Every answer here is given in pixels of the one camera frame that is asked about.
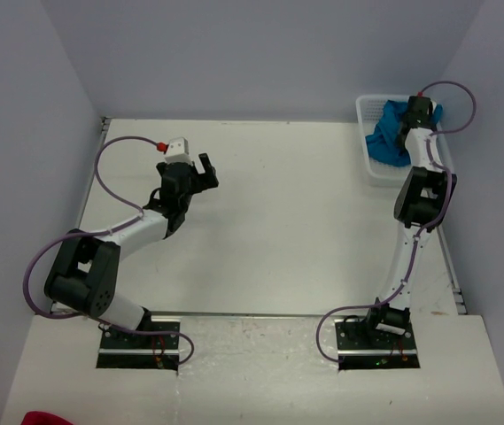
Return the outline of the blue t shirt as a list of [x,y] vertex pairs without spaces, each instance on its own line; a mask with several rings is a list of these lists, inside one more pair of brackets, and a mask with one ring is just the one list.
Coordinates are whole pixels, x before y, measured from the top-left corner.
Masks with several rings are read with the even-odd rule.
[[382,115],[375,125],[374,132],[366,136],[368,155],[387,166],[417,166],[432,171],[435,167],[427,156],[426,139],[438,129],[438,123],[444,114],[443,106],[432,101],[435,106],[435,131],[412,128],[408,133],[400,133],[399,122],[407,109],[407,101],[408,99],[387,100],[384,103]]

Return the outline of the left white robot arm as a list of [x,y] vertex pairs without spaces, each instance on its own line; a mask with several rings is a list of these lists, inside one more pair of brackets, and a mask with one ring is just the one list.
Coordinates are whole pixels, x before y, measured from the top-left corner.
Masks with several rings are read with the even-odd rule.
[[44,294],[91,319],[120,331],[130,346],[141,348],[151,341],[149,311],[116,292],[122,260],[146,246],[172,236],[184,223],[192,197],[219,186],[208,155],[198,158],[201,174],[192,161],[161,162],[160,187],[150,194],[136,222],[124,222],[104,236],[66,235],[44,284]]

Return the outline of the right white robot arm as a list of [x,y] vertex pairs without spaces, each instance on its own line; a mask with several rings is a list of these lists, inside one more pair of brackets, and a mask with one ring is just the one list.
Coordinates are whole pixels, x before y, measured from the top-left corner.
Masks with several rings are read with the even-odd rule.
[[411,169],[394,206],[399,226],[390,271],[363,326],[365,341],[375,348],[408,332],[416,270],[433,230],[446,215],[456,184],[456,175],[438,152],[434,111],[433,101],[418,94],[408,99],[400,120],[396,142],[409,154]]

